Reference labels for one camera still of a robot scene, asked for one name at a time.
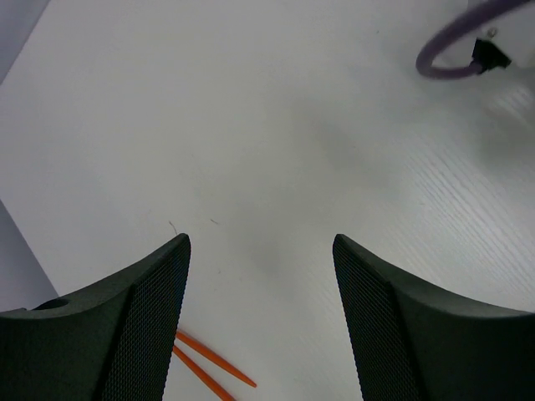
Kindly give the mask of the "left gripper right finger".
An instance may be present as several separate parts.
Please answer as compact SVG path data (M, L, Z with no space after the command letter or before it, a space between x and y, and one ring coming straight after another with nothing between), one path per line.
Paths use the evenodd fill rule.
M533 399L532 313L449 292L345 235L332 250L363 399Z

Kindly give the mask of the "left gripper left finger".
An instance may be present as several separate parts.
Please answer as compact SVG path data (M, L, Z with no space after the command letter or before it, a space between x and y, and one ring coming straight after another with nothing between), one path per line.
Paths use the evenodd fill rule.
M3 400L161 400L191 259L179 234L76 292L1 314Z

